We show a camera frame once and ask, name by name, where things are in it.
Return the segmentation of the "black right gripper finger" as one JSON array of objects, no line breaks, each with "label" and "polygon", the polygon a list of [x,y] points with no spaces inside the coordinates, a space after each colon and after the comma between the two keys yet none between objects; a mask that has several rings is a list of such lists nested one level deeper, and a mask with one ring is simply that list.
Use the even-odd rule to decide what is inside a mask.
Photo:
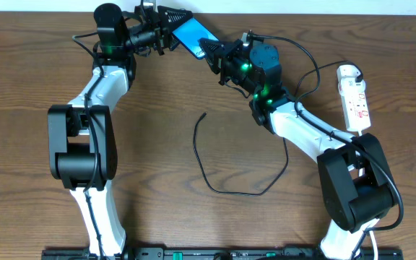
[{"label": "black right gripper finger", "polygon": [[222,68],[222,59],[217,57],[206,57],[206,61],[214,74],[219,74]]},{"label": "black right gripper finger", "polygon": [[208,38],[201,38],[199,45],[205,53],[206,60],[213,60],[214,58],[224,58],[229,55],[228,42],[210,40]]}]

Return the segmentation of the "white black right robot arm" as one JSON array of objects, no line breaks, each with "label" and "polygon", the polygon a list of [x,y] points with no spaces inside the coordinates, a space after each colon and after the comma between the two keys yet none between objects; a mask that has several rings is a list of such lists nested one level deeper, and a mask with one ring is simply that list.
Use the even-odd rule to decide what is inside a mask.
[{"label": "white black right robot arm", "polygon": [[253,118],[292,142],[318,166],[324,206],[331,218],[317,248],[284,252],[284,259],[398,259],[398,251],[363,248],[393,207],[403,208],[378,139],[367,132],[365,81],[351,61],[337,62],[337,89],[347,128],[340,131],[308,112],[302,97],[282,83],[279,53],[269,37],[246,33],[233,42],[201,38],[201,50],[220,84],[243,94]]}]

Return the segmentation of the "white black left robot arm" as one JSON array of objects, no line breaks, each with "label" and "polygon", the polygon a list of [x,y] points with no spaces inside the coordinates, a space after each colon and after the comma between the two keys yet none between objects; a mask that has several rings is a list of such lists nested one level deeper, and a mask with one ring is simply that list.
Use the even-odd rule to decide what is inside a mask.
[{"label": "white black left robot arm", "polygon": [[126,12],[112,3],[93,14],[98,38],[93,47],[72,40],[92,57],[92,77],[66,105],[48,109],[49,165],[76,200],[90,237],[85,249],[46,249],[42,259],[133,259],[113,198],[118,155],[111,114],[136,77],[137,56],[159,55],[180,43],[173,32],[189,10],[141,3]]}]

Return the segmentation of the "blue Samsung Galaxy smartphone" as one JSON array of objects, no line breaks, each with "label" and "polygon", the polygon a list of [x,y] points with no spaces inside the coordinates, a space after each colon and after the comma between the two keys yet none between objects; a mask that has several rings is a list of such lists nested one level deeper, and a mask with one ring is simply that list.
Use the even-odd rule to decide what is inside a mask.
[{"label": "blue Samsung Galaxy smartphone", "polygon": [[195,18],[191,18],[189,21],[183,23],[173,31],[173,35],[198,60],[205,57],[205,53],[200,47],[199,40],[202,38],[218,40],[214,34]]}]

